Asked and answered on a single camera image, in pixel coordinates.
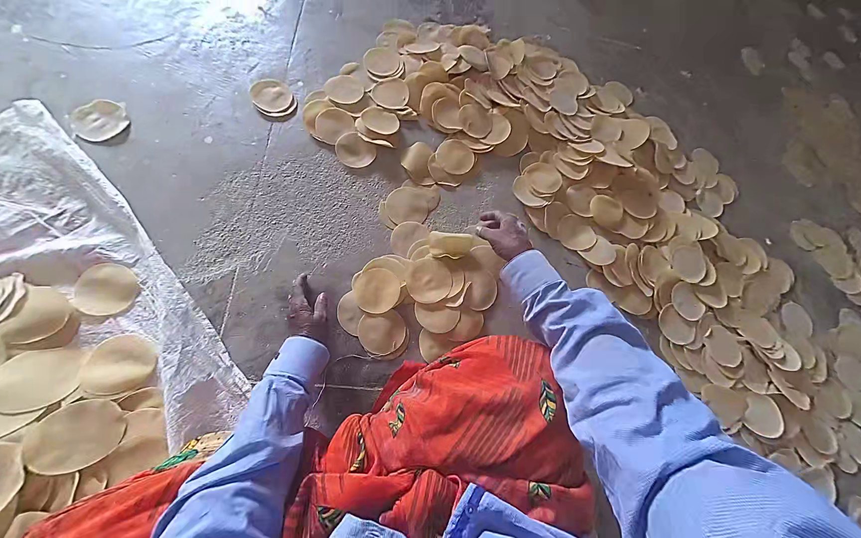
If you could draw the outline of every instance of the patterned fabric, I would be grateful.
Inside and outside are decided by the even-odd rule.
[[[204,460],[144,471],[42,519],[25,538],[148,538],[178,488]]]
[[[548,350],[518,337],[405,363],[374,410],[347,418],[301,480],[283,536],[328,536],[334,513],[439,536],[470,483],[531,518],[588,534],[594,493],[561,394]]]

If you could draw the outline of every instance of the right hand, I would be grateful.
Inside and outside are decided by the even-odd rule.
[[[301,273],[294,279],[291,295],[288,296],[288,324],[292,336],[306,336],[325,344],[327,338],[327,296],[317,295],[314,307],[308,301],[311,287],[308,285],[307,273]]]
[[[508,262],[534,248],[527,238],[526,225],[513,214],[497,211],[481,214],[477,235],[486,239],[494,252]]]

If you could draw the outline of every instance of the light blue sleeve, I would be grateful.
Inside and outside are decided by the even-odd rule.
[[[188,477],[152,538],[281,535],[285,496],[300,462],[308,389],[328,358],[327,348],[310,338],[284,341],[234,434]]]
[[[500,279],[552,349],[570,429],[624,536],[861,537],[807,483],[724,434],[603,292],[571,291],[536,250]]]

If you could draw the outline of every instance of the gray floor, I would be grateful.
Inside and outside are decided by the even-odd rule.
[[[638,111],[666,119],[687,148],[705,146],[720,158],[741,191],[723,222],[791,264],[795,297],[825,330],[848,305],[790,242],[787,227],[809,217],[842,230],[861,226],[861,218],[840,189],[807,189],[782,166],[794,122],[781,89],[838,94],[861,123],[861,2],[816,3],[828,15],[823,20],[789,0],[4,0],[0,110],[36,98],[64,121],[91,99],[127,104],[133,125],[126,136],[82,145],[131,203],[234,361],[257,379],[286,335],[294,274],[311,271],[315,286],[340,298],[367,260],[389,251],[377,204],[405,176],[390,152],[350,171],[298,118],[261,119],[248,99],[250,82],[287,80],[301,97],[358,59],[391,17],[483,22],[497,37],[536,35],[594,81],[634,88]],[[854,20],[844,19],[842,6]],[[843,40],[842,24],[855,30],[855,43]],[[809,82],[786,60],[794,37],[813,51]],[[747,46],[766,63],[759,77],[740,61]],[[831,70],[820,60],[827,51],[846,67]],[[406,133],[417,136],[425,135]],[[481,178],[444,193],[432,224],[457,231],[485,208],[518,211],[510,193],[516,166],[485,158]],[[582,282],[579,259],[535,239],[572,282]],[[519,311],[501,299],[487,330],[523,334]],[[331,348],[335,356],[360,351],[338,328]],[[418,358],[416,345],[407,357]],[[344,416],[367,410],[398,364],[347,358],[334,365],[317,404],[319,425],[331,432]],[[861,494],[861,473],[841,482],[845,493]]]

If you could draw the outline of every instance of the white plastic sheet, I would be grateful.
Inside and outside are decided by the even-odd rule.
[[[78,275],[103,262],[132,267],[143,290],[123,314],[83,316],[78,344],[134,332],[158,345],[172,451],[232,429],[250,385],[217,333],[95,163],[42,103],[15,102],[0,114],[0,276],[21,272],[71,294]]]

